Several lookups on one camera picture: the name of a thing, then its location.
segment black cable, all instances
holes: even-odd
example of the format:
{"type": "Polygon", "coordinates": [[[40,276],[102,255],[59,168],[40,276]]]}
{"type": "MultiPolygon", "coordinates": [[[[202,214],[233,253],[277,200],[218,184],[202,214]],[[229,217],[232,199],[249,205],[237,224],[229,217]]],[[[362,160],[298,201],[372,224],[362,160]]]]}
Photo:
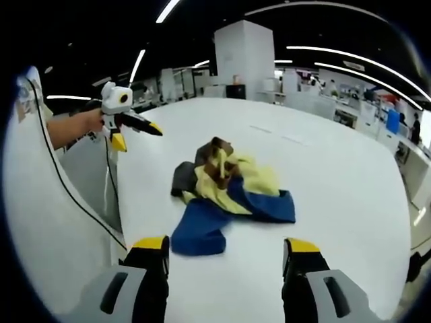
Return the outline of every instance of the black cable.
{"type": "Polygon", "coordinates": [[[115,187],[114,176],[112,175],[112,170],[110,169],[108,139],[106,137],[105,137],[105,148],[106,148],[106,165],[108,165],[108,172],[109,172],[110,181],[112,183],[112,187],[114,188],[114,194],[115,194],[115,197],[117,198],[117,202],[118,202],[119,201],[119,194],[118,194],[117,188],[115,187]]]}
{"type": "Polygon", "coordinates": [[[48,149],[49,155],[51,156],[51,159],[53,161],[54,167],[55,167],[55,171],[57,173],[57,175],[59,176],[59,180],[61,182],[61,184],[63,185],[66,193],[70,196],[70,198],[73,200],[73,202],[75,202],[75,204],[87,215],[89,215],[95,222],[97,222],[106,232],[108,232],[108,234],[124,249],[127,251],[127,248],[117,239],[117,237],[101,222],[99,221],[99,219],[95,218],[90,212],[88,212],[76,199],[75,197],[70,193],[69,189],[67,188],[66,184],[63,181],[63,178],[61,177],[60,171],[59,171],[59,167],[57,166],[57,163],[55,162],[55,158],[54,155],[49,147],[49,142],[48,142],[48,138],[46,138],[46,133],[44,131],[44,126],[43,126],[43,120],[42,120],[42,114],[40,112],[40,105],[39,105],[39,100],[38,100],[38,96],[37,96],[37,92],[36,92],[36,88],[34,87],[34,84],[27,79],[27,81],[30,82],[30,86],[33,89],[34,92],[34,99],[36,101],[36,106],[37,106],[37,110],[38,110],[38,115],[39,115],[39,121],[40,121],[40,126],[42,127],[42,133],[43,133],[43,138],[45,140],[46,143],[46,148],[48,149]]]}

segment white cabinet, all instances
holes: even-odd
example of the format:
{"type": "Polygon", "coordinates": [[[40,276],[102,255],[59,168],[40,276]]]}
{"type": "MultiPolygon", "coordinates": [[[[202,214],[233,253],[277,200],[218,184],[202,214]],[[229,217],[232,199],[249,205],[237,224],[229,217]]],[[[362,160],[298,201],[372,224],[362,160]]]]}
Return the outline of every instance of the white cabinet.
{"type": "Polygon", "coordinates": [[[395,155],[398,150],[399,139],[397,135],[388,131],[386,128],[380,128],[377,135],[377,141],[387,147],[393,155],[395,155]]]}
{"type": "Polygon", "coordinates": [[[377,139],[377,135],[378,135],[378,128],[379,128],[379,123],[378,122],[372,122],[369,120],[366,120],[362,117],[358,118],[356,121],[356,127],[355,129],[366,135],[367,137],[370,137],[374,140],[377,139]]]}

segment person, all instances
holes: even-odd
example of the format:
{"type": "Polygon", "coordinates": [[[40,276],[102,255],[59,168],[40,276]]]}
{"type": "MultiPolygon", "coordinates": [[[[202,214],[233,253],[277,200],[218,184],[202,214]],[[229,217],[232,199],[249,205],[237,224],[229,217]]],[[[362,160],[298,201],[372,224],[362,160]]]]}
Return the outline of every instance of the person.
{"type": "Polygon", "coordinates": [[[46,129],[54,150],[66,146],[68,143],[86,135],[90,131],[99,132],[102,130],[101,108],[80,112],[70,117],[51,118],[53,113],[44,103],[40,76],[36,67],[31,67],[26,77],[19,77],[17,84],[19,92],[15,103],[17,104],[17,109],[21,111],[22,118],[25,117],[27,112],[36,111],[37,106],[33,93],[34,89],[36,90],[38,103],[46,120],[46,129]]]}
{"type": "Polygon", "coordinates": [[[406,127],[408,127],[407,123],[405,123],[405,114],[404,113],[399,114],[399,123],[404,124],[406,127]]]}
{"type": "Polygon", "coordinates": [[[420,141],[420,121],[419,114],[415,113],[415,122],[411,128],[411,142],[414,144],[418,144],[420,141]]]}

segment white table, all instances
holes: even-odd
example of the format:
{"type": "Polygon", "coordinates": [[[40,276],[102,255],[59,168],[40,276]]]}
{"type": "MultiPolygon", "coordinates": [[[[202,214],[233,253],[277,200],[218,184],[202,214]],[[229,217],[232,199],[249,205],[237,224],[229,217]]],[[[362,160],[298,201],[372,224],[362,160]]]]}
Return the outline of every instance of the white table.
{"type": "Polygon", "coordinates": [[[294,225],[234,221],[224,230],[223,254],[171,254],[167,323],[284,322],[286,237],[314,242],[331,268],[367,292],[379,317],[392,316],[407,274],[410,228],[387,149],[335,122],[262,102],[197,98],[143,115],[164,136],[123,129],[129,151],[119,155],[119,206],[129,247],[174,231],[185,209],[170,196],[174,169],[213,136],[272,166],[296,207],[294,225]]]}

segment human arm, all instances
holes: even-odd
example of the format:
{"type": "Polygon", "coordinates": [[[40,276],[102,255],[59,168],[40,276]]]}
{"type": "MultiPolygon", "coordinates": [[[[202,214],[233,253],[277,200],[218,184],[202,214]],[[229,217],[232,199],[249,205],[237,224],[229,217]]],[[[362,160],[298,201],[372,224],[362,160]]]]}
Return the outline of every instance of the human arm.
{"type": "Polygon", "coordinates": [[[99,132],[102,127],[101,109],[81,112],[67,118],[51,119],[46,122],[46,128],[54,149],[62,148],[90,131],[99,132]]]}

